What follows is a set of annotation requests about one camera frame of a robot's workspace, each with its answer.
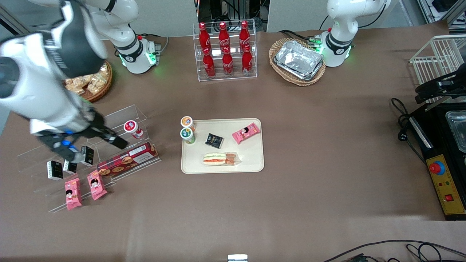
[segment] red cookie box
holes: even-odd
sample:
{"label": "red cookie box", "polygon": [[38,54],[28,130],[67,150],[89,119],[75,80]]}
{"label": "red cookie box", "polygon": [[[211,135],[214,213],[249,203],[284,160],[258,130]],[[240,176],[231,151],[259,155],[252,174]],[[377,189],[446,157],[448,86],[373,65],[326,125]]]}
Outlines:
{"label": "red cookie box", "polygon": [[99,175],[111,177],[157,157],[157,150],[149,142],[97,165]]}

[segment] brown tablecloth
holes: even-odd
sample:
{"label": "brown tablecloth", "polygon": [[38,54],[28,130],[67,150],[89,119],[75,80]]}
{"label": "brown tablecloth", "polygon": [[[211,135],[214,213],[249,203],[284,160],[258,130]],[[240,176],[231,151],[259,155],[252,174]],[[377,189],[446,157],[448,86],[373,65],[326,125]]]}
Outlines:
{"label": "brown tablecloth", "polygon": [[[251,262],[323,261],[385,239],[465,251],[466,223],[442,221],[426,168],[397,140],[389,107],[398,97],[416,108],[408,60],[447,33],[445,23],[360,30],[347,61],[304,88],[269,65],[268,49],[281,34],[258,35],[252,80],[199,83],[190,37],[170,39],[160,66],[143,75],[112,56],[115,81],[96,107],[106,115],[136,104],[162,162],[119,182],[98,205],[49,214],[30,177],[17,171],[16,156],[39,142],[12,114],[0,138],[1,260],[217,262],[245,253]],[[264,170],[183,174],[185,115],[260,119]],[[408,256],[402,244],[362,252]]]}

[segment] white robotic arm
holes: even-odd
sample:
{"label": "white robotic arm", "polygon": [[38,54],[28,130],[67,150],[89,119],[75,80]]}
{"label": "white robotic arm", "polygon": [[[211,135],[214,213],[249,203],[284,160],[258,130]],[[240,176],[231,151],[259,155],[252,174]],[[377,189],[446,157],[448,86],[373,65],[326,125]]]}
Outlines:
{"label": "white robotic arm", "polygon": [[[43,6],[58,6],[59,0],[29,0]],[[120,53],[123,65],[134,74],[148,71],[157,62],[155,43],[137,37],[128,24],[139,15],[134,0],[81,0],[90,11],[98,32]]]}
{"label": "white robotic arm", "polygon": [[391,0],[329,0],[327,12],[334,20],[330,32],[321,35],[325,64],[336,67],[343,63],[358,31],[357,17],[377,14]]}
{"label": "white robotic arm", "polygon": [[78,163],[83,156],[73,143],[80,136],[99,136],[120,148],[127,142],[104,126],[91,104],[64,89],[63,79],[96,73],[107,53],[80,2],[62,0],[60,8],[57,26],[2,43],[0,105],[29,119],[31,134]]}

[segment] yellow control panel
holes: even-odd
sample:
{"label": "yellow control panel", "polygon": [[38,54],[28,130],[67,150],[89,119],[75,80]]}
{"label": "yellow control panel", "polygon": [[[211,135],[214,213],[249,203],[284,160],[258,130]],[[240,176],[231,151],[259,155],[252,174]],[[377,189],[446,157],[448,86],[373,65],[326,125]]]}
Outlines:
{"label": "yellow control panel", "polygon": [[443,154],[426,160],[445,214],[465,214],[465,208],[453,182]]}

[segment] pink candy package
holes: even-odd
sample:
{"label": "pink candy package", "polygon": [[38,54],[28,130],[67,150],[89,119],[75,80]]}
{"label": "pink candy package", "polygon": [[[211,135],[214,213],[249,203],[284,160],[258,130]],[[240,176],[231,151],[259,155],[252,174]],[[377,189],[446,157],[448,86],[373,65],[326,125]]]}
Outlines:
{"label": "pink candy package", "polygon": [[239,131],[236,131],[235,133],[232,134],[233,136],[233,139],[238,143],[240,144],[241,141],[243,140],[246,140],[248,138],[250,138],[251,136],[255,135],[255,134],[259,134],[260,133],[260,130],[259,130],[259,127],[256,126],[256,124],[252,123],[250,125],[248,125],[247,127],[239,130]]}
{"label": "pink candy package", "polygon": [[99,172],[97,170],[93,171],[88,175],[88,182],[90,187],[90,193],[92,194],[92,199],[97,200],[107,193],[107,191],[103,187],[102,177],[99,175]]}
{"label": "pink candy package", "polygon": [[66,193],[66,207],[68,210],[71,210],[75,207],[82,206],[81,203],[81,190],[79,178],[70,180],[65,183],[65,193]]}

